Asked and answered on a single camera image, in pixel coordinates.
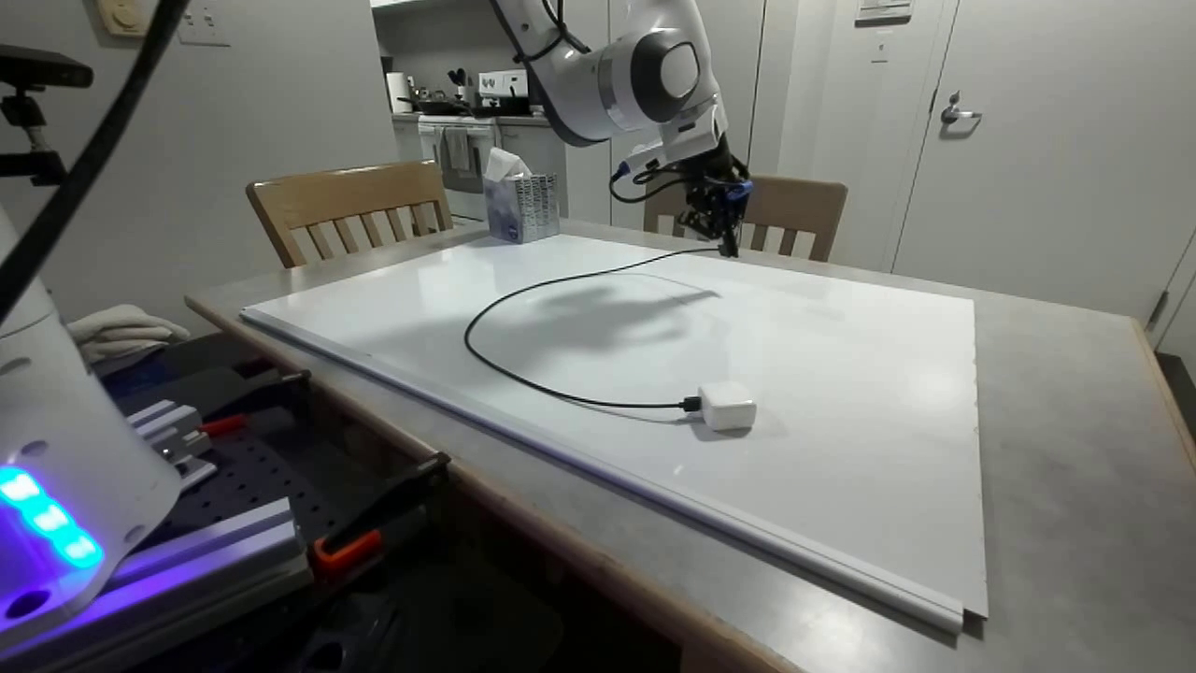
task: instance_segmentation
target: black cable on table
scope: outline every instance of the black cable on table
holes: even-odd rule
[[[525,390],[536,390],[541,398],[556,398],[556,400],[570,400],[570,403],[584,403],[584,408],[624,408],[624,410],[702,410],[702,400],[699,398],[684,398],[684,400],[654,400],[654,403],[641,403],[641,400],[602,400],[602,398],[577,398],[577,394],[566,394],[566,390],[553,390],[553,385],[541,385],[541,382],[532,382],[502,362],[495,362],[489,356],[479,351],[474,343],[474,331],[485,321],[485,313],[495,313],[499,307],[521,298],[521,297],[532,297],[532,291],[541,291],[541,288],[556,288],[556,283],[581,283],[581,281],[594,281],[594,276],[614,276],[614,274],[628,274],[628,271],[643,271],[643,265],[658,265],[665,260],[682,260],[682,256],[715,256],[719,247],[689,247],[689,250],[669,250],[669,256],[654,256],[654,260],[641,260],[641,263],[628,263],[628,265],[609,265],[609,271],[594,271],[594,274],[573,274],[573,276],[551,276],[551,281],[537,281],[537,283],[528,283],[528,288],[516,288],[495,304],[485,304],[471,326],[462,331],[462,348],[484,362],[489,365],[495,373],[525,385]]]

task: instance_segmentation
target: wooden chair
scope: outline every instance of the wooden chair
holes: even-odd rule
[[[776,256],[793,260],[800,237],[816,237],[812,260],[825,263],[839,222],[850,203],[850,187],[842,184],[807,184],[807,179],[750,179],[754,196],[745,212],[745,247],[750,250],[771,250],[771,240],[776,240]],[[684,187],[669,187],[643,205],[643,232],[672,232],[684,237],[682,230],[684,205]]]
[[[246,196],[288,271],[452,230],[435,164],[282,177],[252,184]]]

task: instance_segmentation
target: blue led light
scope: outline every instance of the blue led light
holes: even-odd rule
[[[60,503],[54,503],[38,479],[24,468],[0,468],[0,506],[15,510],[33,537],[50,542],[50,550],[71,567],[106,566],[106,550],[69,515]]]
[[[54,506],[54,510],[45,510],[43,515],[33,515],[33,526],[45,531],[45,536],[54,536],[54,531],[60,531],[60,526],[71,526],[71,515]]]
[[[29,503],[43,485],[29,474],[11,474],[0,483],[3,503]]]

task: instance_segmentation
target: floor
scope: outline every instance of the floor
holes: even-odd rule
[[[1187,424],[1187,433],[1196,439],[1196,385],[1187,378],[1184,360],[1159,351],[1159,372],[1175,394],[1175,400],[1181,403],[1181,414]]]

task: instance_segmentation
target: white square object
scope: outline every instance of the white square object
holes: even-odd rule
[[[702,425],[710,433],[748,433],[754,424],[754,400],[735,382],[702,385]]]

